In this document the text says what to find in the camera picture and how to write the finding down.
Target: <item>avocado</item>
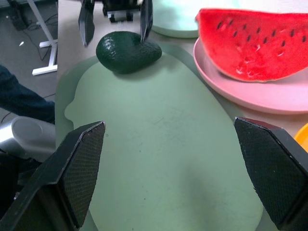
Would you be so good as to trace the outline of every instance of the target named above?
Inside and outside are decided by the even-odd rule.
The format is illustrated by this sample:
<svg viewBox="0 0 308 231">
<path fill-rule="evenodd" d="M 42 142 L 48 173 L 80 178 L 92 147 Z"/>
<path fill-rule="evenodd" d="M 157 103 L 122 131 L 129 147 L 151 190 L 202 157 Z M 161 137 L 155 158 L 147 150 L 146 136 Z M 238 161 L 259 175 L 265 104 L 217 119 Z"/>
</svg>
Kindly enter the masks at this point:
<svg viewBox="0 0 308 231">
<path fill-rule="evenodd" d="M 107 69 L 130 74 L 158 60 L 162 50 L 155 42 L 141 43 L 139 34 L 116 31 L 102 37 L 96 47 L 96 56 Z"/>
</svg>

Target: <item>table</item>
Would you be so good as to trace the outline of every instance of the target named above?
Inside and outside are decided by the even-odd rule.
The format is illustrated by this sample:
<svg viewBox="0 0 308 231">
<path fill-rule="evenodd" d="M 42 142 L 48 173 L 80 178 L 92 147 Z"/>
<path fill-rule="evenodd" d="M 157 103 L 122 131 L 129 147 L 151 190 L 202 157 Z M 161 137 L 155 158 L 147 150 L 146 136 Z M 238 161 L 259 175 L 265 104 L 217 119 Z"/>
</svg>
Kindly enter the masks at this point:
<svg viewBox="0 0 308 231">
<path fill-rule="evenodd" d="M 39 13 L 38 8 L 36 7 L 35 3 L 33 0 L 27 0 L 27 2 L 29 3 L 29 6 L 31 7 L 35 17 L 37 18 L 40 26 L 42 27 L 48 41 L 46 42 L 41 42 L 39 44 L 40 48 L 43 47 L 50 47 L 51 46 L 51 53 L 50 53 L 50 58 L 49 58 L 49 63 L 47 67 L 42 67 L 42 68 L 37 68 L 34 69 L 32 72 L 32 75 L 36 76 L 36 75 L 42 75 L 45 73 L 49 73 L 49 72 L 54 72 L 57 71 L 58 65 L 55 65 L 55 61 L 56 61 L 56 54 L 57 54 L 57 39 L 53 39 L 42 16 Z"/>
<path fill-rule="evenodd" d="M 65 73 L 65 71 L 77 63 L 94 56 L 98 41 L 107 33 L 118 30 L 129 30 L 136 33 L 140 32 L 139 19 L 136 18 L 133 23 L 119 23 L 112 25 L 108 19 L 104 18 L 102 10 L 103 6 L 96 3 L 94 9 L 95 34 L 91 44 L 85 48 L 83 47 L 78 27 L 80 2 L 68 0 L 59 1 L 58 80 L 61 79 L 61 76 Z M 176 44 L 184 48 L 190 54 L 193 53 L 193 45 L 196 41 L 195 39 L 168 38 L 154 32 L 151 32 L 150 39 L 155 39 L 157 41 L 163 41 L 170 44 Z M 302 126 L 308 123 L 308 114 L 291 116 L 272 115 L 253 111 L 240 106 L 238 107 L 241 109 L 242 116 L 277 125 L 284 128 L 292 136 L 294 136 Z M 268 214 L 264 212 L 257 231 L 276 230 L 277 229 L 269 219 Z"/>
</svg>

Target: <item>watermelon slice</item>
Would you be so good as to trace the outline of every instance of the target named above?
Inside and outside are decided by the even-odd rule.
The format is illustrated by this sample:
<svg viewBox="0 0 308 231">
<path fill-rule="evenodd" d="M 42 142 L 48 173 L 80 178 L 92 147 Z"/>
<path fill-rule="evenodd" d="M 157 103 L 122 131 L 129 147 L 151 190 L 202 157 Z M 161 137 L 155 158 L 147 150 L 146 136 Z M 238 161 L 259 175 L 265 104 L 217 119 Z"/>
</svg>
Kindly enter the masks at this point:
<svg viewBox="0 0 308 231">
<path fill-rule="evenodd" d="M 196 20 L 205 52 L 234 79 L 278 80 L 308 66 L 308 13 L 201 9 Z"/>
</svg>

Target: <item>blue jeans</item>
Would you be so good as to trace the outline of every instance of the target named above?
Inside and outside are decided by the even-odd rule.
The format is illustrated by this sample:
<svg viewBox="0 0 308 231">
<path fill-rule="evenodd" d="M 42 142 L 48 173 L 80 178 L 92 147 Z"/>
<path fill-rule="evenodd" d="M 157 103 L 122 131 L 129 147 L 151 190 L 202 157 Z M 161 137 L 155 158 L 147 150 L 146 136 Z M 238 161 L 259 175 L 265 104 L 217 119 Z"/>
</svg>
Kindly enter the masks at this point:
<svg viewBox="0 0 308 231">
<path fill-rule="evenodd" d="M 16 76 L 0 65 L 0 107 L 17 114 L 54 123 L 54 102 L 48 102 L 21 85 Z"/>
</svg>

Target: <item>white table leg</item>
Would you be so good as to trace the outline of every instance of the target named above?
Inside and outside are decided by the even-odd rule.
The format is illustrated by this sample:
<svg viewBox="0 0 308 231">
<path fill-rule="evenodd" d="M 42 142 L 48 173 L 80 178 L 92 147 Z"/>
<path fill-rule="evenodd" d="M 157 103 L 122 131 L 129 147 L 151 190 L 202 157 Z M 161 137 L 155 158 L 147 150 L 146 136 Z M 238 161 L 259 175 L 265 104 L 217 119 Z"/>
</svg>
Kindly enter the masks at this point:
<svg viewBox="0 0 308 231">
<path fill-rule="evenodd" d="M 39 10 L 37 8 L 37 6 L 35 5 L 35 3 L 33 2 L 33 0 L 27 0 L 27 2 L 29 3 L 35 17 L 37 18 L 40 26 L 42 27 L 46 37 L 48 38 L 48 41 L 46 42 L 41 42 L 39 44 L 40 48 L 43 47 L 49 47 L 51 46 L 51 54 L 50 54 L 50 58 L 49 58 L 49 64 L 47 67 L 42 67 L 42 68 L 38 68 L 38 69 L 34 69 L 32 71 L 32 75 L 36 76 L 36 75 L 41 75 L 41 74 L 45 74 L 45 73 L 49 73 L 49 72 L 54 72 L 57 71 L 58 69 L 58 65 L 55 65 L 55 60 L 56 60 L 56 55 L 57 55 L 57 49 L 58 49 L 58 45 L 57 42 L 58 40 L 54 40 L 42 18 L 42 16 L 39 13 Z"/>
</svg>

